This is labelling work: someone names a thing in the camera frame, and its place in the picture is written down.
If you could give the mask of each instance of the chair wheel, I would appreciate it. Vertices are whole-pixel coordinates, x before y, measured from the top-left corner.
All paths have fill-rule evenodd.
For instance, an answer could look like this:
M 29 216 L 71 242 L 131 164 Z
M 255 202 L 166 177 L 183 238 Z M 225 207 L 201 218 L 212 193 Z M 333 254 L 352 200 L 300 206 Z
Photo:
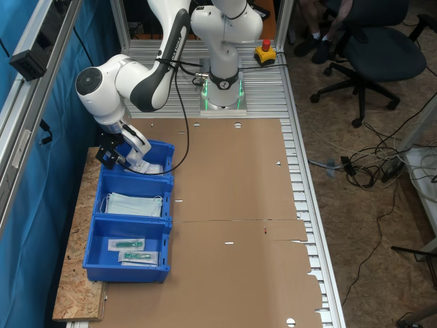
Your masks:
M 329 76 L 333 73 L 333 69 L 331 67 L 327 67 L 325 68 L 325 70 L 323 71 L 323 74 L 325 74 L 326 76 Z
M 398 100 L 392 100 L 391 102 L 389 102 L 389 104 L 387 105 L 387 108 L 390 109 L 391 111 L 396 109 L 396 107 L 398 106 L 399 101 Z
M 320 95 L 319 94 L 312 94 L 311 97 L 309 97 L 309 100 L 315 104 L 318 103 L 320 100 Z
M 362 123 L 363 122 L 361 122 L 361 120 L 359 118 L 356 118 L 355 120 L 352 121 L 352 125 L 354 128 L 359 128 Z

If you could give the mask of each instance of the blue curtain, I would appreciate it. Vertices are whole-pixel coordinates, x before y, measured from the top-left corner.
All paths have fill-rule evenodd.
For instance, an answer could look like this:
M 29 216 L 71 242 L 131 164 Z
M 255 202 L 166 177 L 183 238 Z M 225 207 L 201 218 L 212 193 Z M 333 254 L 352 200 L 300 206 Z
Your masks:
M 0 1 L 0 38 L 10 56 L 26 28 L 38 0 Z M 16 77 L 9 57 L 0 49 L 0 110 Z
M 4 12 L 4 7 L 29 6 L 31 14 L 34 3 L 36 0 L 1 0 L 0 8 Z M 6 27 L 2 21 L 0 34 L 8 35 L 17 25 L 25 27 L 30 14 L 19 15 L 19 22 L 14 17 Z M 84 0 L 76 30 L 95 66 L 119 52 L 109 1 Z M 14 40 L 19 37 L 11 36 L 3 43 L 14 48 Z M 64 256 L 59 252 L 65 245 L 63 231 L 71 224 L 87 149 L 93 146 L 96 135 L 96 123 L 74 87 L 78 73 L 89 66 L 85 51 L 72 33 L 43 117 L 53 141 L 40 145 L 47 133 L 39 129 L 0 240 L 0 328 L 44 327 L 44 315 L 53 311 L 47 303 L 57 289 L 56 283 L 51 284 L 59 275 L 57 261 Z M 4 83 L 3 71 L 1 74 L 3 92 L 10 82 L 7 76 Z

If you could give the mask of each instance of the bin compartment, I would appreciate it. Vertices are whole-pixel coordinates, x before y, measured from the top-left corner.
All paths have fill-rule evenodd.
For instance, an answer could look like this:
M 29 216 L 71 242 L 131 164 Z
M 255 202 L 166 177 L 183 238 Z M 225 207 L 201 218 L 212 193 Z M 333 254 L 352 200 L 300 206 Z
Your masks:
M 83 259 L 89 280 L 105 282 L 163 282 L 170 271 L 168 263 L 171 223 L 144 219 L 117 219 L 93 215 Z M 157 251 L 157 266 L 122 265 L 118 251 L 108 251 L 108 240 L 145 238 L 145 251 Z

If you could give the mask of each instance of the hole in cardboard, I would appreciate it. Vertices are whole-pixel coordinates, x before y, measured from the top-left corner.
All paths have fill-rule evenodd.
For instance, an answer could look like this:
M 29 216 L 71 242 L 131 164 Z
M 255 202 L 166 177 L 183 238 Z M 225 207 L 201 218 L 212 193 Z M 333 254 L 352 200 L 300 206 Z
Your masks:
M 296 321 L 294 321 L 293 318 L 288 318 L 287 319 L 287 326 L 288 327 L 294 327 L 296 325 Z

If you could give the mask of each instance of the wooden board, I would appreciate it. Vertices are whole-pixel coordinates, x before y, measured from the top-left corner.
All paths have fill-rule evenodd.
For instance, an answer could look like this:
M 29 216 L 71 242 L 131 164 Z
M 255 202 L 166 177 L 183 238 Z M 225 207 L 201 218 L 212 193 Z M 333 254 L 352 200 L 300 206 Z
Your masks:
M 100 162 L 96 159 L 97 149 L 88 150 L 57 290 L 53 320 L 88 321 L 103 318 L 107 283 L 89 281 L 87 271 L 82 267 L 100 173 Z

